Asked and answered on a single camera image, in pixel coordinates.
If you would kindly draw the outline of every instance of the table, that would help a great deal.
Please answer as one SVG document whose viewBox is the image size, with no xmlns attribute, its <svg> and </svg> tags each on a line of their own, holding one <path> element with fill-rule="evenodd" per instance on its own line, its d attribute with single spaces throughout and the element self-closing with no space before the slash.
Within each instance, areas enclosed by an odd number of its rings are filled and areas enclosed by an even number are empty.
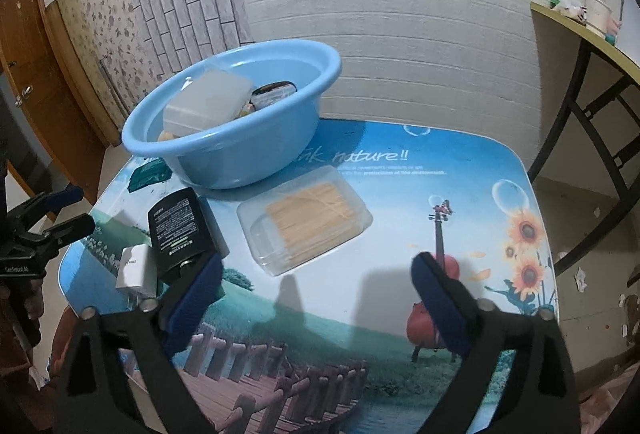
<svg viewBox="0 0 640 434">
<path fill-rule="evenodd" d="M 113 179 L 92 210 L 95 233 L 71 245 L 62 260 L 60 287 L 76 312 L 88 305 L 101 313 L 135 305 L 135 298 L 114 288 L 119 254 L 125 246 L 149 242 L 148 209 L 184 187 L 174 175 L 129 194 L 129 177 L 145 161 L 129 160 Z M 360 236 L 271 277 L 254 262 L 236 208 L 254 194 L 323 165 L 338 168 L 373 222 Z M 514 313 L 534 313 L 540 306 L 558 312 L 551 252 L 527 173 L 512 150 L 492 139 L 321 120 L 309 146 L 281 172 L 241 189 L 205 191 L 202 197 L 230 252 L 226 294 L 208 309 L 192 347 L 177 354 L 174 364 L 217 425 L 242 393 L 260 400 L 272 392 L 275 372 L 290 361 L 329 371 L 329 379 L 332 364 L 344 371 L 342 381 L 351 382 L 351 396 L 336 398 L 340 403 L 322 420 L 351 416 L 341 426 L 350 434 L 378 433 L 385 424 L 389 432 L 414 433 L 459 367 L 446 350 L 429 349 L 424 307 L 409 275 L 418 252 L 435 251 L 430 215 L 445 200 L 452 214 L 442 223 L 444 252 L 457 263 L 460 280 L 474 296 Z M 242 375 L 248 363 L 243 356 L 252 360 L 247 376 Z M 509 360 L 505 355 L 498 364 L 475 429 L 490 420 Z M 129 372 L 137 377 L 134 364 Z M 359 412 L 351 414 L 360 400 Z M 248 432 L 255 431 L 261 414 L 252 416 Z M 297 430 L 295 422 L 286 425 Z"/>
<path fill-rule="evenodd" d="M 616 154 L 612 155 L 591 122 L 595 114 L 606 105 L 612 102 L 618 102 L 638 124 L 638 127 L 640 127 L 640 117 L 638 117 L 623 97 L 623 93 L 627 88 L 638 88 L 640 85 L 640 67 L 622 51 L 607 43 L 604 38 L 599 37 L 578 22 L 562 16 L 559 12 L 536 4 L 535 2 L 531 3 L 531 10 L 534 13 L 548 17 L 580 36 L 580 48 L 578 48 L 578 57 L 575 62 L 574 73 L 567 87 L 562 105 L 546 136 L 545 142 L 529 169 L 529 179 L 532 182 L 536 179 L 549 155 L 558 143 L 560 134 L 569 116 L 574 114 L 602 159 L 620 198 L 619 202 L 598 225 L 586 235 L 577 246 L 556 263 L 556 274 L 559 275 L 587 255 L 626 217 L 640 199 L 640 173 L 630 186 L 626 185 L 620 173 L 620 169 L 640 152 L 640 133 Z M 598 55 L 613 68 L 620 71 L 622 78 L 600 94 L 595 100 L 591 101 L 585 108 L 581 108 L 578 106 L 577 98 L 578 94 L 580 94 L 580 88 L 587 73 L 592 54 Z M 638 274 L 638 277 L 635 279 L 629 279 L 627 285 L 631 286 L 631 284 L 639 278 L 640 274 Z"/>
</svg>

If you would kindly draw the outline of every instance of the floral wallpaper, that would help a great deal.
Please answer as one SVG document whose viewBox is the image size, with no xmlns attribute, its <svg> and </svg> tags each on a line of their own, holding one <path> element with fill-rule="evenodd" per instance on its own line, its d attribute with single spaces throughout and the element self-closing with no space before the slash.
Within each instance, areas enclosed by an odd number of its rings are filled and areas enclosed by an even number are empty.
<svg viewBox="0 0 640 434">
<path fill-rule="evenodd" d="M 76 53 L 111 119 L 122 129 L 124 115 L 98 68 L 103 58 L 126 110 L 164 80 L 138 35 L 132 0 L 58 0 Z"/>
</svg>

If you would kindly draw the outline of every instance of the screw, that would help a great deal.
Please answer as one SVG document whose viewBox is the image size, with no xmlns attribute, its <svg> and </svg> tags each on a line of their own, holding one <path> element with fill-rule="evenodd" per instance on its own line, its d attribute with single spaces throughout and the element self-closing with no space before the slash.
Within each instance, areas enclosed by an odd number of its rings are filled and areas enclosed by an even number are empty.
<svg viewBox="0 0 640 434">
<path fill-rule="evenodd" d="M 494 301 L 489 299 L 478 299 L 478 307 L 482 311 L 493 311 L 495 309 Z"/>
<path fill-rule="evenodd" d="M 545 321 L 554 320 L 556 316 L 549 308 L 538 308 L 538 316 Z"/>
<path fill-rule="evenodd" d="M 158 307 L 158 300 L 156 299 L 144 299 L 138 306 L 143 313 L 153 311 Z"/>
<path fill-rule="evenodd" d="M 95 317 L 95 314 L 97 312 L 98 312 L 98 309 L 94 308 L 93 306 L 86 307 L 81 311 L 80 318 L 82 320 L 92 319 Z"/>
</svg>

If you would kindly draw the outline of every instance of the clear plastic box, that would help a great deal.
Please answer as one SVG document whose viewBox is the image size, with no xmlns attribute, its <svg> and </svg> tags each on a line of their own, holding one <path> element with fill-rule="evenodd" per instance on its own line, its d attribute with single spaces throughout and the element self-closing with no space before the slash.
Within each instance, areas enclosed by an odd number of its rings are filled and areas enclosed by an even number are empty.
<svg viewBox="0 0 640 434">
<path fill-rule="evenodd" d="M 253 90 L 244 76 L 210 69 L 169 100 L 162 126 L 178 137 L 217 127 L 238 116 Z"/>
<path fill-rule="evenodd" d="M 238 206 L 254 260 L 276 276 L 361 234 L 373 218 L 332 166 L 291 179 Z"/>
</svg>

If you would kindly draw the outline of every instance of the tiled floor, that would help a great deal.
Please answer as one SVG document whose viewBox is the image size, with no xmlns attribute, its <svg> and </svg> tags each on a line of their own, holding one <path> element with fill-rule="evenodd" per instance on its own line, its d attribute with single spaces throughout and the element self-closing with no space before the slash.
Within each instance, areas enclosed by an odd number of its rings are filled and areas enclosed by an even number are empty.
<svg viewBox="0 0 640 434">
<path fill-rule="evenodd" d="M 106 151 L 98 195 L 104 192 L 128 159 L 129 153 L 122 146 Z M 556 256 L 554 260 L 557 260 L 559 252 L 568 251 L 577 244 L 612 205 L 611 198 L 545 180 L 536 183 L 536 195 Z M 90 208 L 91 205 L 83 200 L 61 211 L 58 219 L 69 219 Z M 618 303 L 621 293 L 638 293 L 637 286 L 626 288 L 628 275 L 639 261 L 638 249 L 632 222 L 627 219 L 575 267 L 558 277 L 561 329 L 575 371 L 594 366 L 627 349 L 622 337 L 625 313 Z M 44 281 L 45 315 L 40 321 L 42 341 L 34 350 L 34 363 L 42 374 L 46 374 L 52 337 L 66 306 L 58 286 L 58 267 L 62 255 L 63 252 L 49 263 Z M 574 280 L 578 266 L 586 273 L 587 288 L 584 293 L 578 292 Z M 140 395 L 136 397 L 143 415 L 150 418 L 150 424 L 160 429 L 148 396 L 137 388 L 134 392 Z"/>
</svg>

